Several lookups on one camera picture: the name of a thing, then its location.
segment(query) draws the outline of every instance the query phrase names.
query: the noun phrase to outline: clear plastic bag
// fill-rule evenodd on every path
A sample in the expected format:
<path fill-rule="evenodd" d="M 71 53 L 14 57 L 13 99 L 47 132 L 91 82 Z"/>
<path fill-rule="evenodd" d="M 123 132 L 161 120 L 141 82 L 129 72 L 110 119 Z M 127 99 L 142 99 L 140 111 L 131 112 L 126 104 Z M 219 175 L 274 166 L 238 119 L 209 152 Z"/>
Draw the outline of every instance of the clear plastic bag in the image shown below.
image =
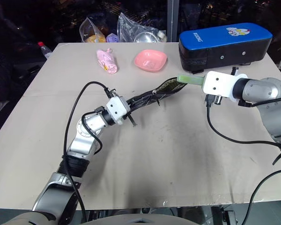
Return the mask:
<path fill-rule="evenodd" d="M 106 42 L 105 36 L 89 18 L 80 25 L 79 33 L 82 42 Z"/>
<path fill-rule="evenodd" d="M 165 30 L 139 25 L 123 13 L 118 17 L 117 32 L 119 42 L 166 42 Z"/>

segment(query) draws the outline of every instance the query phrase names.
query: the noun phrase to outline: cartoon character sticker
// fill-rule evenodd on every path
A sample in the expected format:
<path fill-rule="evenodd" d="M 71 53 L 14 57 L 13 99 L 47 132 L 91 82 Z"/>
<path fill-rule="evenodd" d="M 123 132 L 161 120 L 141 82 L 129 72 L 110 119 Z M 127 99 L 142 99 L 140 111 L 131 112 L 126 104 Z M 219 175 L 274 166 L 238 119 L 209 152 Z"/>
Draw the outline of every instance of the cartoon character sticker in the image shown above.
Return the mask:
<path fill-rule="evenodd" d="M 228 27 L 226 30 L 231 36 L 247 35 L 250 33 L 248 29 L 238 29 L 236 27 Z"/>

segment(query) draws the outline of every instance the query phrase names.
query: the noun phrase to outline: pink bowl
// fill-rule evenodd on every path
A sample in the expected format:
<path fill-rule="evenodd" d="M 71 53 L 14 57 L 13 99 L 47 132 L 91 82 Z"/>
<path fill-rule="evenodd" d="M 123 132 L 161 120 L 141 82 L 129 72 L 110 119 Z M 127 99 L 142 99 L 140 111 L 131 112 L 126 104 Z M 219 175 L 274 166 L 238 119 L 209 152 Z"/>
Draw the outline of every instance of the pink bowl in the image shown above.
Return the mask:
<path fill-rule="evenodd" d="M 143 50 L 135 57 L 134 63 L 143 70 L 157 72 L 164 66 L 166 60 L 167 55 L 163 52 Z"/>

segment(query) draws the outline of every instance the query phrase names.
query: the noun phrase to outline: table surface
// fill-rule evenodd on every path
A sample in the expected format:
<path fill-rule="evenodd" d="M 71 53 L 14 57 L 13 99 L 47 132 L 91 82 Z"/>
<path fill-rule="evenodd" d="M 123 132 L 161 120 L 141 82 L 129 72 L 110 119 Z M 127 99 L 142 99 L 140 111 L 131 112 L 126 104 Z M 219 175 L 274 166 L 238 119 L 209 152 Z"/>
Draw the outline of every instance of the table surface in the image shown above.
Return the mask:
<path fill-rule="evenodd" d="M 110 75 L 99 67 L 96 50 L 112 48 L 119 70 Z M 157 73 L 137 68 L 141 50 L 165 52 L 168 60 Z M 266 54 L 250 66 L 239 66 L 250 78 L 281 73 Z M 232 66 L 213 70 L 230 73 Z M 185 72 L 178 43 L 59 44 L 0 131 L 0 208 L 31 209 L 61 161 L 64 131 L 73 103 L 85 83 L 99 81 L 126 99 L 158 87 Z M 94 156 L 80 188 L 86 209 L 194 206 L 248 202 L 257 184 L 281 169 L 274 146 L 241 145 L 224 140 L 208 126 L 205 95 L 187 85 L 157 104 L 143 107 L 122 126 L 105 129 L 103 150 Z M 78 103 L 69 130 L 85 112 L 105 105 L 102 88 L 90 86 Z M 228 99 L 211 108 L 211 120 L 223 134 L 237 140 L 268 140 L 256 108 Z M 256 201 L 281 200 L 281 174 L 260 189 Z"/>

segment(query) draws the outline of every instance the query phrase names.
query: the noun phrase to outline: green object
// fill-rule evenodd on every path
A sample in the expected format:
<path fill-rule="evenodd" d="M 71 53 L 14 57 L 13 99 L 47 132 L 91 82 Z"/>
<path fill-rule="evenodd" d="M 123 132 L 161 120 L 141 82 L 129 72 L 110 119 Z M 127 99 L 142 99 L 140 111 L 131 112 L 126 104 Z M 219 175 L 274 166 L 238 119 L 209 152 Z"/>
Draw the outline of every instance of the green object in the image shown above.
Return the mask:
<path fill-rule="evenodd" d="M 205 77 L 203 77 L 203 76 L 180 74 L 177 77 L 177 81 L 180 82 L 180 83 L 190 83 L 190 84 L 202 86 L 203 83 L 204 83 L 204 78 Z"/>

